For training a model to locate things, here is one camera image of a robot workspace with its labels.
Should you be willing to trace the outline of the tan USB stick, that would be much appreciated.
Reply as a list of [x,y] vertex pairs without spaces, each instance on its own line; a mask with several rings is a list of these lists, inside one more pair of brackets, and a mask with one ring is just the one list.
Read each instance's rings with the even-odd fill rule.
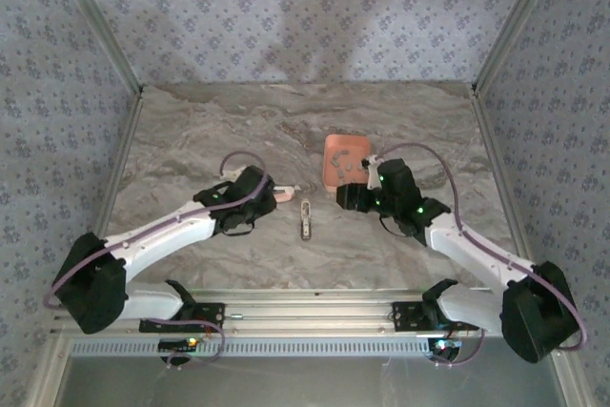
[[312,209],[308,199],[302,199],[300,202],[300,236],[304,241],[312,237]]

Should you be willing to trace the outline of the orange plastic tray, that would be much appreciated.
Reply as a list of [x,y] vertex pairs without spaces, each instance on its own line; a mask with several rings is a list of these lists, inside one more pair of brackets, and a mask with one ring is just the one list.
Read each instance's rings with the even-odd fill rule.
[[[349,154],[341,155],[338,159],[333,159],[335,153],[341,150],[348,150]],[[329,134],[325,139],[323,156],[323,186],[329,193],[335,193],[336,188],[350,184],[351,180],[358,180],[360,184],[367,183],[367,174],[362,169],[361,160],[371,153],[371,142],[364,135],[350,134]],[[332,161],[339,163],[339,169],[344,171],[344,177],[337,176],[337,168],[333,167]],[[352,164],[351,171],[346,171],[347,164]]]

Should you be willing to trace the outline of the small circuit board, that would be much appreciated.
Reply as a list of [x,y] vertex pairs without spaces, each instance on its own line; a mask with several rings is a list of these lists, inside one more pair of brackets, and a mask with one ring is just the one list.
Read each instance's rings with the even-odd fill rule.
[[162,338],[157,344],[159,353],[191,353],[197,350],[199,340],[195,337]]
[[444,352],[446,350],[460,348],[462,342],[458,338],[431,337],[428,339],[428,346],[432,352]]

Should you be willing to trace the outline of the grey metal panel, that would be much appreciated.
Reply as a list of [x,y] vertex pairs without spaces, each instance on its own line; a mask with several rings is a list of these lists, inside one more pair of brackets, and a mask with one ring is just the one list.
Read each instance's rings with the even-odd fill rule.
[[170,370],[158,356],[74,356],[53,407],[567,407],[550,361],[488,338],[465,365],[425,357],[222,357]]

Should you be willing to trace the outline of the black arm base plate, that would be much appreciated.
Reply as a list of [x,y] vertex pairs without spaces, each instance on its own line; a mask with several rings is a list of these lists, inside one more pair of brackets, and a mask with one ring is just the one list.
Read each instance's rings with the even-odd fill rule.
[[218,328],[223,327],[225,318],[224,303],[190,303],[185,304],[169,319],[170,324],[161,324],[151,320],[141,320],[140,333],[177,334],[177,333],[217,333],[211,325],[201,325],[201,321],[211,322]]
[[408,331],[475,331],[478,327],[447,318],[437,305],[424,301],[398,301],[392,303],[389,318],[396,332]]

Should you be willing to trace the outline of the aluminium table side rail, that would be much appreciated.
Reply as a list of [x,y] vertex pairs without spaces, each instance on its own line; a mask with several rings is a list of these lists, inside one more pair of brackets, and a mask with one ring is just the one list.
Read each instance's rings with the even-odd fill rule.
[[135,95],[131,103],[127,121],[121,131],[118,148],[112,157],[113,162],[111,173],[107,181],[107,186],[105,188],[103,198],[98,209],[98,213],[95,217],[95,220],[93,221],[93,225],[89,227],[86,232],[77,236],[74,239],[73,244],[75,244],[75,242],[79,240],[84,234],[92,233],[96,234],[99,238],[101,238],[103,235],[106,234],[108,230],[112,216],[112,209],[118,193],[119,183],[127,163],[132,140],[142,110],[143,92],[144,89],[141,89]]
[[525,232],[525,226],[521,219],[518,202],[514,197],[513,187],[502,160],[501,148],[496,139],[493,125],[486,111],[484,101],[476,90],[471,89],[470,93],[475,116],[486,152],[491,161],[500,202],[515,249],[520,257],[536,262],[537,259]]

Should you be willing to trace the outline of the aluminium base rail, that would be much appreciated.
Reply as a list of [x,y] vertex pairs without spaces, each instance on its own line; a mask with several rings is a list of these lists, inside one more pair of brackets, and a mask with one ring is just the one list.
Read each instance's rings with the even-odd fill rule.
[[[224,303],[222,329],[239,336],[359,336],[405,333],[410,336],[472,335],[475,331],[396,332],[392,303],[419,301],[423,293],[407,290],[228,290],[188,291],[199,303]],[[99,333],[139,332],[136,320],[119,320]],[[56,312],[51,331],[84,334],[64,310]]]

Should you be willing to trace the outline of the aluminium frame post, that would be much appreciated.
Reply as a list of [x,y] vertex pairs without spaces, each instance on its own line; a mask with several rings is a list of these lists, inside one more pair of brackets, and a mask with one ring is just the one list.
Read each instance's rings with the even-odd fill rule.
[[485,94],[497,76],[510,50],[519,38],[528,18],[539,0],[516,0],[506,20],[500,28],[497,40],[484,60],[477,77],[472,83],[476,96]]
[[139,95],[142,92],[142,84],[132,70],[127,55],[115,38],[110,23],[104,17],[96,0],[75,1],[124,85],[133,94]]

